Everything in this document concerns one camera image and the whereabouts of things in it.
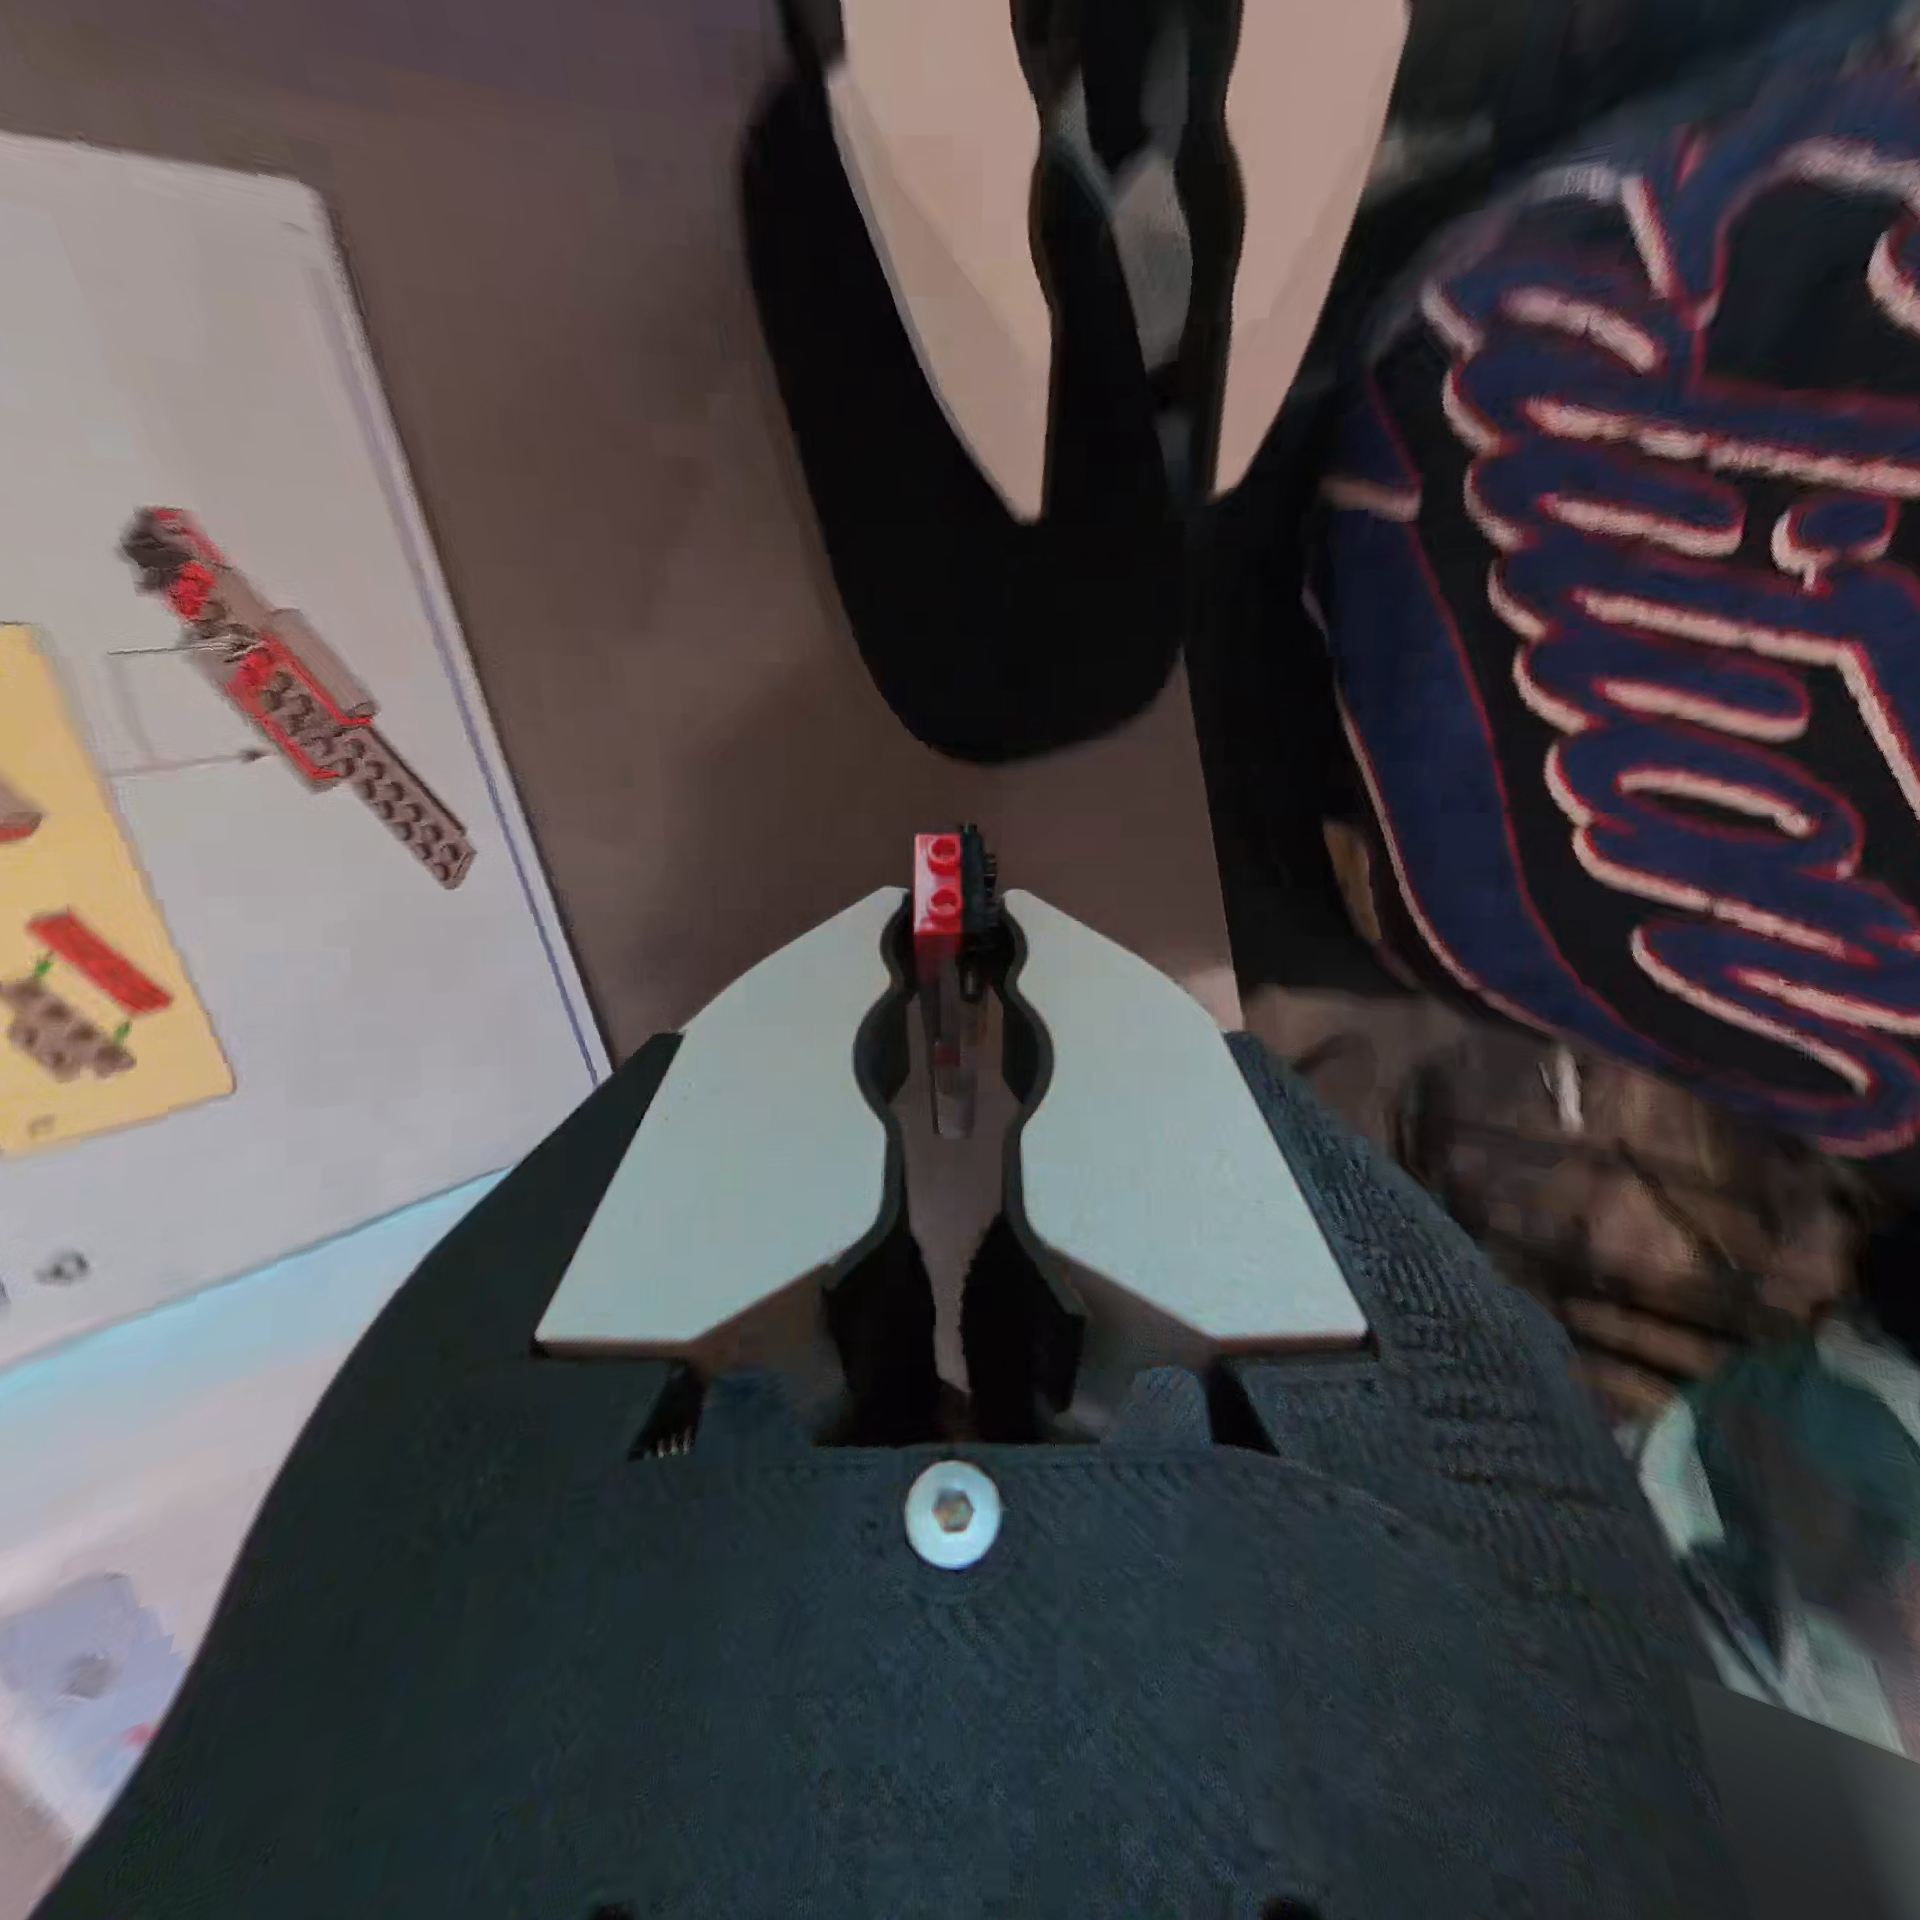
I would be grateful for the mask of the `brown mottled pants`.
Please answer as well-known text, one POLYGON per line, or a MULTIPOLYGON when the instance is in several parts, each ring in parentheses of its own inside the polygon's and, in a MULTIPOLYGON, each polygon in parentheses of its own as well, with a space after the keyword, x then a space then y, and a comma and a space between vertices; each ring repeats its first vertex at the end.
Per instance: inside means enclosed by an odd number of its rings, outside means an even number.
POLYGON ((1883 1216, 1858 1164, 1425 995, 1260 986, 1240 1013, 1562 1321, 1576 1375, 1632 1437, 1858 1285, 1883 1216))

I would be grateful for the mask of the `person's dark patterned jacket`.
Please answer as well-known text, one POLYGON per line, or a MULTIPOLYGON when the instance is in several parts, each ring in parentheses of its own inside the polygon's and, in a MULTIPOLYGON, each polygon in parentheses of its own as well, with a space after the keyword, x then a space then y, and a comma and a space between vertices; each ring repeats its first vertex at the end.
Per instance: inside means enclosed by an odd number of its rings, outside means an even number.
POLYGON ((1915 1191, 1915 5, 1507 24, 1202 562, 1240 970, 1915 1191))

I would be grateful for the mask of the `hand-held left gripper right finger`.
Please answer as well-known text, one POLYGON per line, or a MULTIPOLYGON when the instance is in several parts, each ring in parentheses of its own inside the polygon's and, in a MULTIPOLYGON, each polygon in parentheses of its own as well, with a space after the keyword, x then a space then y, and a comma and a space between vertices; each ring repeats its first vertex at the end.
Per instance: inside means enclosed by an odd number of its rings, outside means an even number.
POLYGON ((960 1292, 982 1440, 1095 1440, 1148 1372, 1356 1359, 1363 1308, 1228 1034, 1039 892, 1002 903, 1013 1101, 960 1292))

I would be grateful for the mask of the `lego instruction booklet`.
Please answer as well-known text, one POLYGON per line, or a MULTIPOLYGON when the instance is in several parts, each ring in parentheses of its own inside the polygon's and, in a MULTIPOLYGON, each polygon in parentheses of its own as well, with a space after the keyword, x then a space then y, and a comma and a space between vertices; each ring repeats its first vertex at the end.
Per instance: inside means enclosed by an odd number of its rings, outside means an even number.
POLYGON ((13 1364, 513 1163, 610 1052, 322 199, 3 174, 13 1364))

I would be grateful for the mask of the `grey and red lego assembly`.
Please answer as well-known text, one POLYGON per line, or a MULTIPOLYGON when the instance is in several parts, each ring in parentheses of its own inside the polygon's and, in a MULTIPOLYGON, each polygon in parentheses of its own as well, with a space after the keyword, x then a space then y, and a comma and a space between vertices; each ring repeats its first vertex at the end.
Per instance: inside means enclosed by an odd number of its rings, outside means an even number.
POLYGON ((996 856, 983 831, 918 833, 910 885, 910 960, 921 1014, 930 1123, 970 1139, 977 1117, 986 995, 998 966, 996 856))

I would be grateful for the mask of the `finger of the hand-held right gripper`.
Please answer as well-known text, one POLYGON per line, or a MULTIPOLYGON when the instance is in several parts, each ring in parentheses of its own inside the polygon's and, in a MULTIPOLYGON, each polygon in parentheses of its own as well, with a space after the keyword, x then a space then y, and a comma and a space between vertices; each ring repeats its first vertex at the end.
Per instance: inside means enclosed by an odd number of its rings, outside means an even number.
POLYGON ((1145 375, 1166 488, 1239 488, 1283 407, 1379 150, 1398 2, 1151 5, 1145 375))
POLYGON ((847 2, 836 155, 924 381, 1016 521, 1088 517, 1144 410, 1145 5, 847 2))

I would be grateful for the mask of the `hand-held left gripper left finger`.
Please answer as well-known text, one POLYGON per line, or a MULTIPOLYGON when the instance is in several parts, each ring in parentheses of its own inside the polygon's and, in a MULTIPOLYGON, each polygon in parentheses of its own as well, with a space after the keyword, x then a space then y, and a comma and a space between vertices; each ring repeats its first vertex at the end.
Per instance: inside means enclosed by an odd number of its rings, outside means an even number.
POLYGON ((716 992, 679 1032, 537 1350, 662 1359, 702 1383, 764 1372, 815 1438, 930 1438, 936 1306, 898 1120, 914 1013, 901 885, 716 992))

